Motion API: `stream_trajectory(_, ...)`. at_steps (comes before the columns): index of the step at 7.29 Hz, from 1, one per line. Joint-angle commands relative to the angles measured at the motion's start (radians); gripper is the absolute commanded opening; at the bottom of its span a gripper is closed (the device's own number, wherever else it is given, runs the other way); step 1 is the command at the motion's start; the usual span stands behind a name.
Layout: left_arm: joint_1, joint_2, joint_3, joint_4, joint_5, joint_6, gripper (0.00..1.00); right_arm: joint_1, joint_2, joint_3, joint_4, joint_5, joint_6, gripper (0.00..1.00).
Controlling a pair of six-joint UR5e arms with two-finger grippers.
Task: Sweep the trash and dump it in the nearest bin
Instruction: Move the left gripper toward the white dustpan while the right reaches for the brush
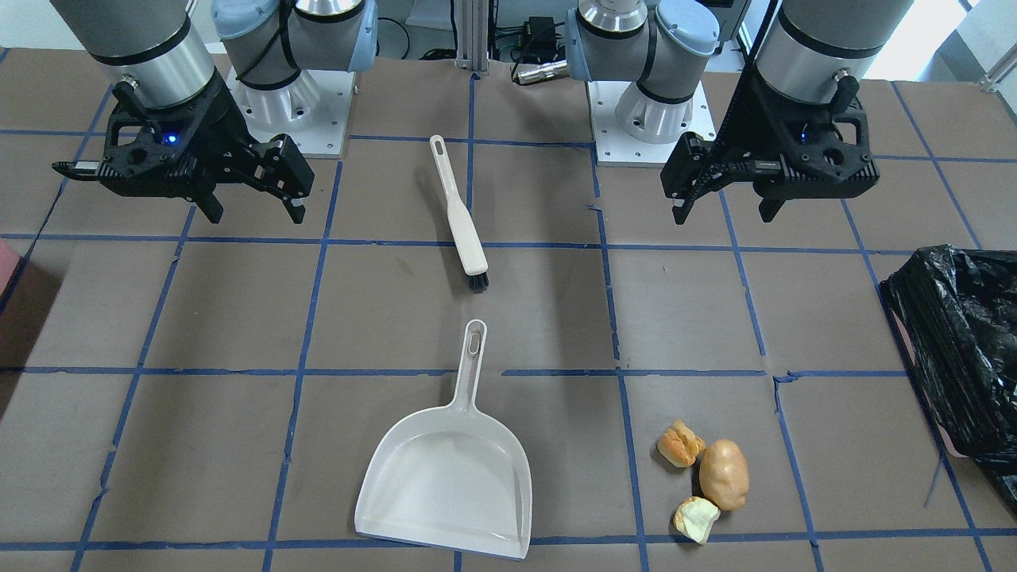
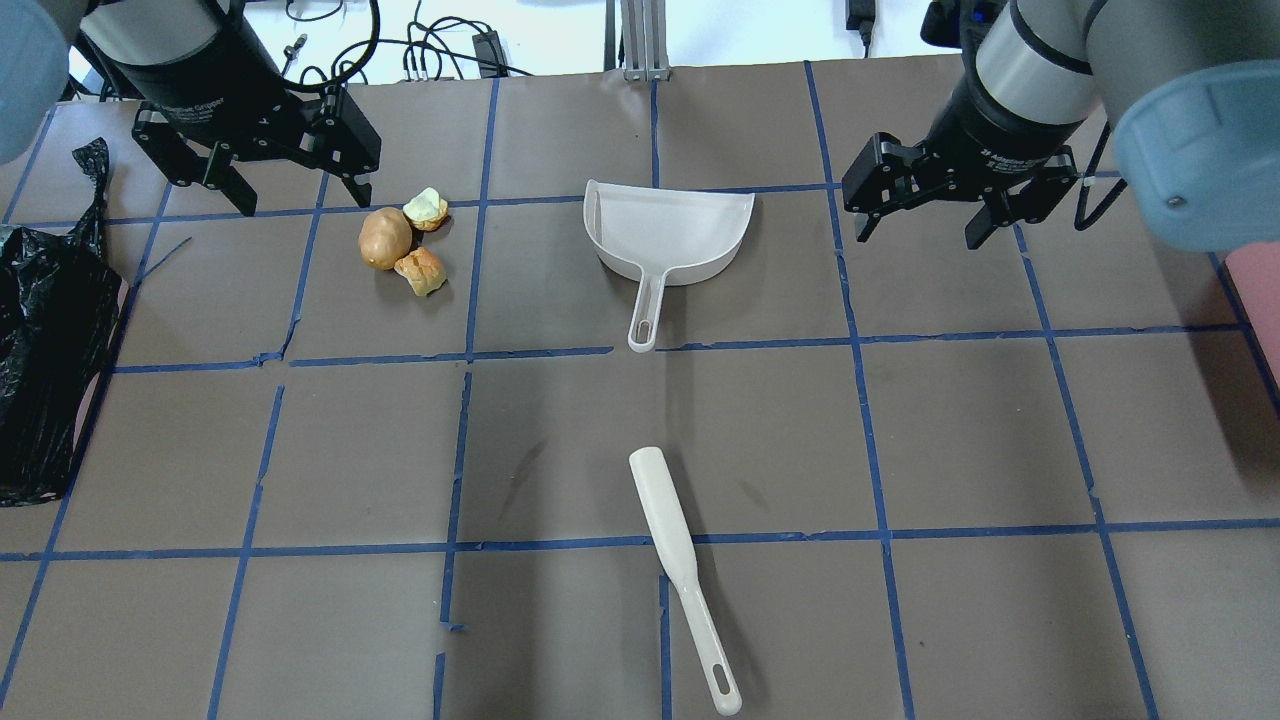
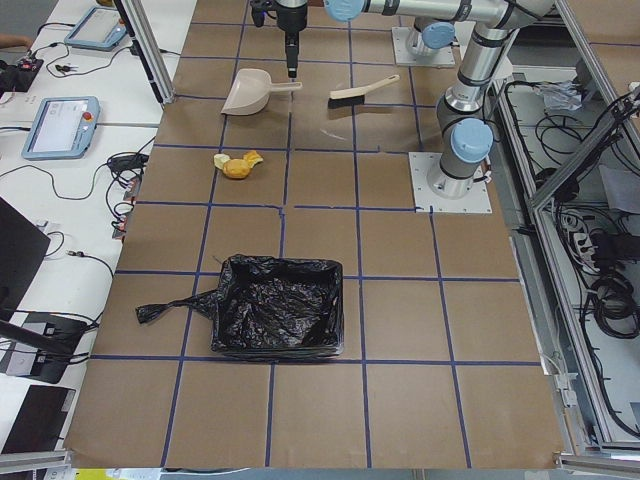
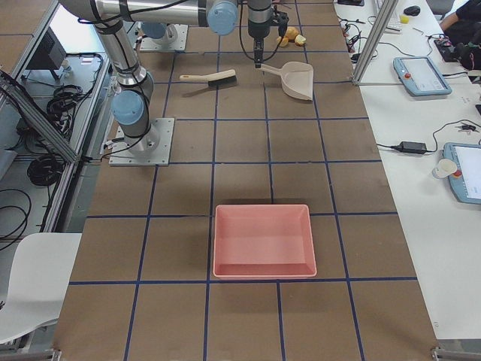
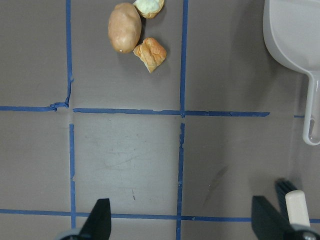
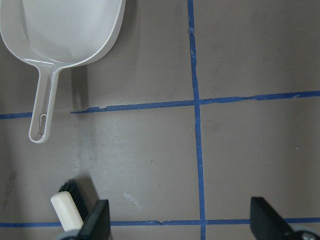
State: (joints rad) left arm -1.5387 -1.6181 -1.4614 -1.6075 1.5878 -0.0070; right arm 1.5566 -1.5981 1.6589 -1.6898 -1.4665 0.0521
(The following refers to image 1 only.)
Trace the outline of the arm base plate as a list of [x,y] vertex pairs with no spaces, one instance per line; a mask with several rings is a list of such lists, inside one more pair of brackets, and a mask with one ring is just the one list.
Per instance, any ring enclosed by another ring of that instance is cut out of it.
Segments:
[[244,85],[236,75],[231,69],[226,85],[252,137],[265,142],[284,133],[305,158],[341,158],[356,73],[303,70],[293,83],[268,91]]
[[664,166],[685,133],[703,141],[714,141],[714,126],[704,85],[696,85],[693,98],[665,109],[648,102],[625,115],[617,112],[625,100],[629,81],[591,81],[587,84],[592,131],[597,160],[614,167],[658,168]]

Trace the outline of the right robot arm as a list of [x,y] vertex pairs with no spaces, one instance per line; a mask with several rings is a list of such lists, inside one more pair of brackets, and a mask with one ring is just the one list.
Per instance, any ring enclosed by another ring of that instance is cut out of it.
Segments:
[[62,160],[68,179],[125,198],[194,203],[211,223],[219,184],[244,184],[305,216],[315,174],[294,135],[333,127],[313,72],[353,75],[377,54],[374,1],[215,1],[215,32],[237,85],[226,84],[183,1],[56,1],[108,72],[115,107],[102,158]]

